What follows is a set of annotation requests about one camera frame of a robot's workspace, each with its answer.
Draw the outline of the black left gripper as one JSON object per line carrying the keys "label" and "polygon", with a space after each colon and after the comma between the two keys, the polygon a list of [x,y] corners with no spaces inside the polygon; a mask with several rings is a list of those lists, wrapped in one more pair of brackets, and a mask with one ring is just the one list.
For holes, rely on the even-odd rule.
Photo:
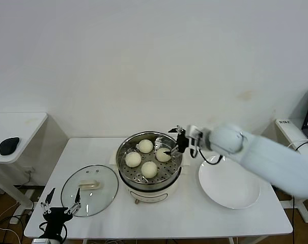
{"label": "black left gripper", "polygon": [[53,188],[50,193],[46,196],[45,201],[41,202],[41,208],[43,211],[43,218],[45,220],[46,227],[43,233],[43,238],[62,238],[62,229],[67,221],[73,218],[79,209],[81,208],[80,203],[80,188],[75,196],[74,203],[69,207],[51,207],[50,204],[55,192]]}

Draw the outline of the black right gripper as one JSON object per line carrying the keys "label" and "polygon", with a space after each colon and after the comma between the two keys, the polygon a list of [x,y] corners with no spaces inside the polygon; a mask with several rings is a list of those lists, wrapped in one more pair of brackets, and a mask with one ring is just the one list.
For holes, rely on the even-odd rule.
{"label": "black right gripper", "polygon": [[180,153],[184,153],[185,150],[189,147],[189,139],[186,137],[186,131],[179,125],[170,129],[169,133],[177,133],[177,145],[173,147],[171,150],[166,150],[164,153],[169,156],[177,156]]}

